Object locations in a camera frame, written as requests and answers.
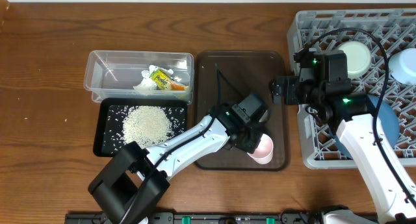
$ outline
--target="dark serving tray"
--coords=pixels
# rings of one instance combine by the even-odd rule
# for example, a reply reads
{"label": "dark serving tray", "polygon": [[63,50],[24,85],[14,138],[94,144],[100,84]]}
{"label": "dark serving tray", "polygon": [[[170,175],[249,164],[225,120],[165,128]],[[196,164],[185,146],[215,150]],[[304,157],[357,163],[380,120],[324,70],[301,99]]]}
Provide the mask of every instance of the dark serving tray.
{"label": "dark serving tray", "polygon": [[171,138],[187,130],[188,106],[184,101],[107,98],[103,100],[99,108],[93,147],[93,152],[96,156],[114,156],[117,152],[114,148],[120,149],[124,146],[122,140],[116,139],[123,136],[123,119],[127,116],[128,109],[132,106],[165,107],[164,112],[171,122],[173,121],[171,117],[179,120],[175,124],[176,127],[172,127],[174,133],[172,136],[169,136]]}
{"label": "dark serving tray", "polygon": [[[239,149],[221,149],[200,158],[196,165],[202,169],[213,170],[282,170],[289,164],[290,159],[287,109],[284,104],[273,104],[268,84],[276,76],[285,74],[283,59],[271,51],[206,51],[198,55],[198,68],[195,70],[198,80],[195,82],[197,98],[194,124],[201,121],[216,104],[215,63],[242,95],[248,96],[254,91],[268,105],[271,116],[266,129],[274,143],[273,159],[268,164],[260,165]],[[224,81],[221,83],[221,90],[222,102],[242,101]]]}

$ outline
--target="green led indicator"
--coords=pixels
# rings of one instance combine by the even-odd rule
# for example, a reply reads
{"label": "green led indicator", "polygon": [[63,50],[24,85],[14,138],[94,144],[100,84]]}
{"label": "green led indicator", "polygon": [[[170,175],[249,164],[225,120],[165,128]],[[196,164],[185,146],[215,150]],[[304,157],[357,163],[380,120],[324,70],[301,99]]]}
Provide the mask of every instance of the green led indicator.
{"label": "green led indicator", "polygon": [[349,103],[351,100],[349,100],[348,98],[344,98],[343,99],[343,102],[345,103],[345,104],[347,104],[347,103]]}

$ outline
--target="white plastic dish rack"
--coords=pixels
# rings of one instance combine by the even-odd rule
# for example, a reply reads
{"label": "white plastic dish rack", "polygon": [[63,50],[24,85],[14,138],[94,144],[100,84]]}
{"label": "white plastic dish rack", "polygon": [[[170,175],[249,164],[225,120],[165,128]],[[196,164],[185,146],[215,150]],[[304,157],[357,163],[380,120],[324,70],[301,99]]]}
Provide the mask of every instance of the white plastic dish rack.
{"label": "white plastic dish rack", "polygon": [[[301,11],[287,33],[289,54],[301,50],[320,35],[334,29],[357,27],[372,33],[391,56],[403,49],[416,47],[416,8],[383,10],[321,10]],[[371,51],[371,67],[360,78],[352,80],[355,92],[380,95],[384,83],[384,61],[377,45],[363,33],[340,32],[327,36],[313,47],[318,51],[335,49],[339,44],[355,40],[364,43]],[[291,57],[291,69],[299,73],[298,64]],[[395,152],[403,166],[416,166],[416,85],[403,85],[392,76],[384,96],[400,123],[400,138]],[[319,125],[300,106],[298,127],[302,158],[311,169],[356,168],[353,160],[344,156],[330,138],[327,125]]]}

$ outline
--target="transparent box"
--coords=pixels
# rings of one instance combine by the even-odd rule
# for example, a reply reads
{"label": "transparent box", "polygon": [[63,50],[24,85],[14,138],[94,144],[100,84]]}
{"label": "transparent box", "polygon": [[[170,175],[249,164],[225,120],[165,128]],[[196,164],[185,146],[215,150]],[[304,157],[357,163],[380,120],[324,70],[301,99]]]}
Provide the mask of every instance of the transparent box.
{"label": "transparent box", "polygon": [[[149,66],[172,69],[175,80],[189,86],[185,91],[135,90],[143,80],[142,71]],[[167,99],[192,102],[194,57],[189,53],[144,51],[92,51],[86,65],[84,88],[92,91],[92,100],[108,97]]]}

